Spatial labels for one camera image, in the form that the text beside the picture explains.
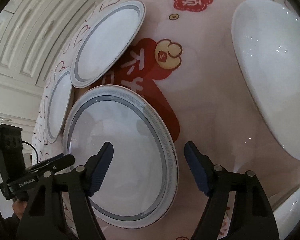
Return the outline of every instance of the cable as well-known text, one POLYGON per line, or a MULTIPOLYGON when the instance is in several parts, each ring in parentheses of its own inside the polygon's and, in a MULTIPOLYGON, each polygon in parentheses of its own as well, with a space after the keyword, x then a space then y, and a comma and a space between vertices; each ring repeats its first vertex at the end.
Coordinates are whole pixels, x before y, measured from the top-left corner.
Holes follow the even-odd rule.
POLYGON ((29 146, 31 146, 32 147, 32 149, 35 151, 35 154, 37 155, 37 164, 38 164, 38 153, 37 153, 37 150, 32 146, 32 144, 30 144, 30 143, 28 143, 28 142, 25 142, 25 141, 22 141, 22 143, 25 143, 25 144, 27 144, 27 145, 29 145, 29 146))

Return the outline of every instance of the red printed logo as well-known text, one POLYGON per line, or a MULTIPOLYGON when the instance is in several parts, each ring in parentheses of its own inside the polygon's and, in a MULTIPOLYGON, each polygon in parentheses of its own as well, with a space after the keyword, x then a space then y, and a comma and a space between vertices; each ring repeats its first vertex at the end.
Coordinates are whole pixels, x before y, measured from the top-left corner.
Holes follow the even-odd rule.
POLYGON ((158 61, 160 62, 166 62, 168 58, 168 53, 160 50, 158 53, 158 61))
POLYGON ((213 0, 174 0, 174 8, 181 11, 201 12, 213 0))

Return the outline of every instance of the chinese character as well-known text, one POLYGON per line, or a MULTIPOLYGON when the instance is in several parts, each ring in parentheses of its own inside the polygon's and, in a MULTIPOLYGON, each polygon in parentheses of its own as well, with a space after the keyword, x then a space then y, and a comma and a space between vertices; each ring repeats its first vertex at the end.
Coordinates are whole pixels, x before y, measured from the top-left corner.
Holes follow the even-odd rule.
POLYGON ((121 85, 130 88, 133 92, 142 91, 143 87, 138 85, 137 82, 142 82, 143 78, 142 77, 136 77, 132 82, 122 80, 121 85))
POLYGON ((123 65, 121 65, 121 68, 125 68, 128 66, 131 66, 131 68, 128 70, 128 75, 130 75, 132 73, 132 71, 134 70, 134 64, 137 63, 137 60, 139 61, 139 70, 143 70, 144 66, 145 66, 145 50, 142 48, 140 50, 140 55, 137 55, 133 50, 130 51, 130 56, 134 58, 134 60, 129 61, 123 65))
POLYGON ((186 6, 186 5, 195 6, 197 4, 202 5, 201 0, 182 0, 183 6, 186 6))

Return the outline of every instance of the tablecloth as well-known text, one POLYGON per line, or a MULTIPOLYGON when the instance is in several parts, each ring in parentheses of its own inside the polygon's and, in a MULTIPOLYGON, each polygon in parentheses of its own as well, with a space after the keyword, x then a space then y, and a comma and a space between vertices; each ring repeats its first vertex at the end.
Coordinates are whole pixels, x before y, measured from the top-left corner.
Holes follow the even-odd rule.
MULTIPOLYGON (((85 33, 113 6, 128 0, 104 0, 59 52, 46 81, 33 144, 39 161, 62 152, 62 134, 49 144, 44 120, 51 88, 70 67, 85 33)), ((186 163, 184 144, 194 141, 201 153, 228 171, 255 171, 268 197, 300 183, 300 161, 275 140, 242 77, 231 38, 232 15, 245 0, 140 0, 145 21, 118 62, 75 100, 101 84, 117 84, 142 95, 159 113, 175 143, 178 191, 170 210, 156 223, 123 229, 99 220, 107 239, 190 239, 207 198, 186 163)), ((287 0, 273 0, 293 11, 287 0)), ((69 204, 66 208, 71 221, 69 204)), ((226 216, 220 237, 227 233, 226 216)))

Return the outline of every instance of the cartoon print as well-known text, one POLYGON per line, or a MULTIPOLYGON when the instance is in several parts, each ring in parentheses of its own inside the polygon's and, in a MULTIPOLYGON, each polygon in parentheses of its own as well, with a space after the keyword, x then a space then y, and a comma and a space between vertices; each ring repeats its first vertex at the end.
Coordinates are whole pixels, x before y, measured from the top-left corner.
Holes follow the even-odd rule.
POLYGON ((179 17, 180 17, 180 16, 179 16, 177 13, 173 13, 173 14, 171 14, 171 15, 169 16, 169 20, 172 20, 172 21, 178 20, 179 17))
POLYGON ((181 65, 182 47, 171 40, 161 40, 155 47, 157 63, 164 69, 176 69, 181 65))
POLYGON ((201 12, 212 2, 213 0, 174 0, 173 6, 181 11, 201 12))
POLYGON ((181 45, 170 40, 157 43, 150 38, 141 39, 136 46, 129 46, 90 89, 103 84, 115 84, 138 93, 158 112, 173 141, 176 141, 180 133, 179 121, 154 80, 170 76, 181 64, 181 53, 181 45))

